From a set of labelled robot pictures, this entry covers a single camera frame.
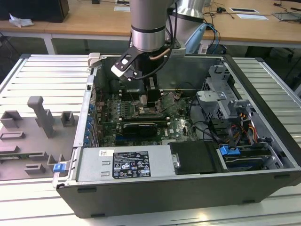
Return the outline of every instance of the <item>metal slotted table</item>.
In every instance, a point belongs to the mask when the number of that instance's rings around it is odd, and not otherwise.
[[[263,99],[301,145],[300,99],[263,62],[235,58]],[[53,115],[64,110],[79,114],[87,77],[87,56],[31,55],[20,59],[0,85],[0,114],[17,109],[33,116],[26,103],[29,96],[44,97]],[[237,86],[243,98],[243,90]],[[73,224],[101,226],[153,225],[300,225],[301,185],[285,187],[261,203],[180,210],[108,218],[80,219],[59,196],[52,178],[0,182],[0,225]]]

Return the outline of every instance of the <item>robotic arm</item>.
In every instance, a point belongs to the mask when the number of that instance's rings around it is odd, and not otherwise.
[[[164,59],[164,55],[170,55],[175,43],[175,37],[172,34],[170,34],[170,43],[167,45],[165,43],[166,12],[174,1],[131,1],[131,37],[133,45],[111,69],[120,79],[131,81],[149,78],[155,75],[166,63],[168,58]]]
[[[160,98],[156,73],[166,64],[172,49],[180,47],[175,45],[178,17],[199,26],[203,22],[203,5],[204,0],[131,0],[132,46],[111,70],[123,81],[142,80],[148,107]],[[171,14],[174,26],[167,16]],[[166,31],[169,41],[165,40]]]

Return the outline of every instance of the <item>motherboard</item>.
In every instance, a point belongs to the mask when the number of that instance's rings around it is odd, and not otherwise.
[[[134,95],[106,95],[96,104],[99,145],[167,145],[198,140],[188,116],[190,100],[179,92],[165,92],[153,107],[145,107]]]

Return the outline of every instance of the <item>copper pipe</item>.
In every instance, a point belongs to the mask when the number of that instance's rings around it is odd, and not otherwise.
[[[150,60],[159,60],[161,57],[163,57],[165,54],[169,53],[170,48],[166,49],[164,52],[159,54],[158,56],[150,56]]]

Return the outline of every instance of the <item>power supply label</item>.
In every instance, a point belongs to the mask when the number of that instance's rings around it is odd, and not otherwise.
[[[151,176],[149,152],[120,152],[113,154],[113,178],[142,178]]]

